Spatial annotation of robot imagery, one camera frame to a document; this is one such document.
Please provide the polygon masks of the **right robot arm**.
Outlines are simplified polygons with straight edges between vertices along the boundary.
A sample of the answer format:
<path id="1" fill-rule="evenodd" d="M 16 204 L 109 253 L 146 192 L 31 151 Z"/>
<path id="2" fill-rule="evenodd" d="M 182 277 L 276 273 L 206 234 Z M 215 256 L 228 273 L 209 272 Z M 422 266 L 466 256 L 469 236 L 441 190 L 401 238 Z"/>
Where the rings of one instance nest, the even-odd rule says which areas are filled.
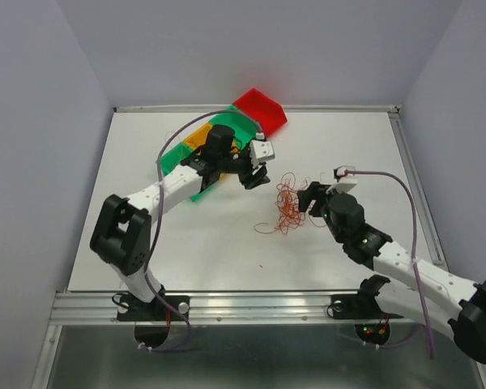
<path id="1" fill-rule="evenodd" d="M 470 359 L 486 365 L 486 280 L 476 282 L 419 260 L 390 235 L 365 220 L 365 210 L 349 193 L 354 180 L 333 185 L 312 182 L 298 190 L 298 209 L 326 223 L 334 240 L 354 263 L 374 276 L 356 297 L 366 316 L 394 314 L 438 331 Z"/>

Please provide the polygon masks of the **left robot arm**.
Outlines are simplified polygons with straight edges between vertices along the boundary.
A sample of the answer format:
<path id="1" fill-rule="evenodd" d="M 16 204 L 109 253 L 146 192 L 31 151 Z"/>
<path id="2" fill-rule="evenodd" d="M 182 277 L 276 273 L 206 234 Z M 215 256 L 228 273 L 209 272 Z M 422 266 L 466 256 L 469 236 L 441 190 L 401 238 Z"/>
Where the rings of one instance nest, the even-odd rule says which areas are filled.
<path id="1" fill-rule="evenodd" d="M 112 194 L 103 202 L 90 248 L 118 274 L 144 318 L 158 318 L 164 309 L 164 287 L 148 265 L 155 249 L 151 239 L 158 236 L 164 214 L 213 186 L 223 174 L 237 175 L 247 190 L 270 181 L 266 164 L 275 157 L 272 143 L 258 132 L 237 149 L 234 136 L 232 128 L 214 125 L 204 144 L 170 173 L 139 192 L 125 198 Z"/>

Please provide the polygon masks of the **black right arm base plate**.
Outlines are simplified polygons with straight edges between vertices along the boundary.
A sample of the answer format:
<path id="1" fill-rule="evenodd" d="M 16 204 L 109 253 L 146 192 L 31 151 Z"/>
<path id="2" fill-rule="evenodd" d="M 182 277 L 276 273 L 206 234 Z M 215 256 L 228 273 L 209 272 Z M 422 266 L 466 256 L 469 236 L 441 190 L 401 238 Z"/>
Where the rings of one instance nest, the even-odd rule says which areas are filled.
<path id="1" fill-rule="evenodd" d="M 359 293 L 332 295 L 326 314 L 336 320 L 373 320 L 387 316 L 373 297 Z"/>

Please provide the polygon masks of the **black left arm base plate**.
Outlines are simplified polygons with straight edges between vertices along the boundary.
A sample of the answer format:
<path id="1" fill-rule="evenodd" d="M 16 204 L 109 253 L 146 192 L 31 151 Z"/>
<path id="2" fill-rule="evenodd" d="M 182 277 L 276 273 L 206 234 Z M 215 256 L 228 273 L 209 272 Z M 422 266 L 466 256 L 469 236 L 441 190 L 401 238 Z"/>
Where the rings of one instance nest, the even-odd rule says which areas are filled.
<path id="1" fill-rule="evenodd" d="M 111 299 L 117 307 L 119 322 L 164 322 L 167 318 L 173 321 L 179 319 L 174 313 L 167 314 L 166 307 L 156 298 L 151 303 L 146 303 L 131 293 L 115 293 Z"/>

